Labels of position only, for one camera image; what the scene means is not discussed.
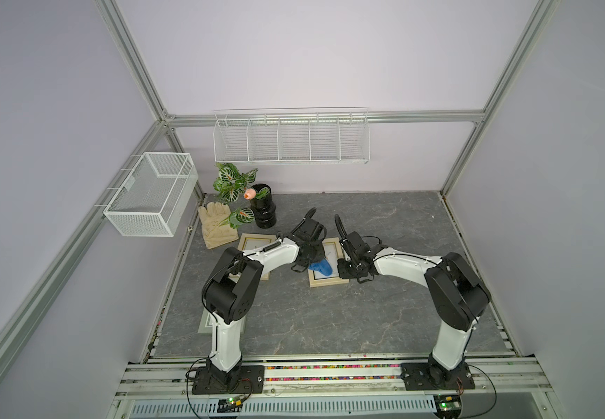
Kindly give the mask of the gold frame with deer print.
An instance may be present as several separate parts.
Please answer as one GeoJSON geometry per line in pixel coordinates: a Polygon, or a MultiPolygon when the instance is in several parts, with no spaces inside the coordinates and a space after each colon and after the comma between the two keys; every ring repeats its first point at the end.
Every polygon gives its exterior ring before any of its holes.
{"type": "Polygon", "coordinates": [[[340,240],[337,237],[325,239],[323,241],[323,250],[325,251],[325,258],[333,267],[333,276],[326,279],[313,278],[311,272],[308,270],[309,286],[312,288],[322,286],[339,286],[349,283],[348,279],[342,279],[338,272],[337,262],[344,259],[344,250],[340,244],[340,240]]]}

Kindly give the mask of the blue microfiber cloth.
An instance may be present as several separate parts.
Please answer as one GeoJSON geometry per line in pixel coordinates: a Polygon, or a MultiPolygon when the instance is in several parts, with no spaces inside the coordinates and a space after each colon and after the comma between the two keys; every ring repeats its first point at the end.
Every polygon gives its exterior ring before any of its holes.
{"type": "Polygon", "coordinates": [[[311,264],[309,271],[312,277],[316,279],[326,279],[333,276],[333,267],[326,259],[311,264]]]}

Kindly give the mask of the gold frame with plant print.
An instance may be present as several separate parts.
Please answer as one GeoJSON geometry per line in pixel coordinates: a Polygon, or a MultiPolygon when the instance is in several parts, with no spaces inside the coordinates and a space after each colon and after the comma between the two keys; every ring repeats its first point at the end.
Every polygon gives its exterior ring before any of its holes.
{"type": "Polygon", "coordinates": [[[275,235],[264,235],[255,233],[243,233],[237,249],[245,254],[252,253],[253,250],[265,247],[276,242],[275,235]]]}

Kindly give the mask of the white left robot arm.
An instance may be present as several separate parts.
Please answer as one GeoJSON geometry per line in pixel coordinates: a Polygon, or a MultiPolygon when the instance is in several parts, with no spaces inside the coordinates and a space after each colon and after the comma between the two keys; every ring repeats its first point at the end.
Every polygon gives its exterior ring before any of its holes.
{"type": "Polygon", "coordinates": [[[290,265],[294,272],[332,275],[323,241],[325,226],[314,208],[287,235],[250,251],[230,247],[222,253],[202,290],[201,301],[211,315],[213,338],[208,368],[220,380],[236,377],[241,369],[241,321],[252,307],[262,275],[290,265]]]}

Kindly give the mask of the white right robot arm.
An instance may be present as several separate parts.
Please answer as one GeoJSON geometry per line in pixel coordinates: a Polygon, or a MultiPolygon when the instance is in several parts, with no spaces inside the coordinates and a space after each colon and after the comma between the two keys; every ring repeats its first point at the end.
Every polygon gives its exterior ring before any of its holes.
{"type": "Polygon", "coordinates": [[[337,262],[344,279],[359,282],[392,276],[426,287],[440,318],[437,341],[428,357],[428,377],[440,386],[461,375],[472,332],[491,302],[490,292],[459,253],[442,257],[369,246],[357,232],[340,234],[346,254],[337,262]]]}

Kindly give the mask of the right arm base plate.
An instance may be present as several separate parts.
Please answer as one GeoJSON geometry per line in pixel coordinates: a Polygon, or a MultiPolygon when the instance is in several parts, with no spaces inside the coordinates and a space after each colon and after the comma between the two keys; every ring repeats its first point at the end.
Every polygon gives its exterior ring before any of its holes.
{"type": "Polygon", "coordinates": [[[409,362],[400,365],[400,378],[407,391],[475,389],[468,364],[462,361],[456,368],[446,370],[436,363],[409,362]]]}

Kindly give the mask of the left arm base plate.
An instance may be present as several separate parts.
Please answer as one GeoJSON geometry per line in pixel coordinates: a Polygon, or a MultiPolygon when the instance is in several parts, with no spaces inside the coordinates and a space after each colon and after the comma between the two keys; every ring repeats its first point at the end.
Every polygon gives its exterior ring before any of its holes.
{"type": "Polygon", "coordinates": [[[265,368],[262,365],[236,365],[224,372],[210,364],[195,371],[189,380],[193,395],[262,394],[265,368]]]}

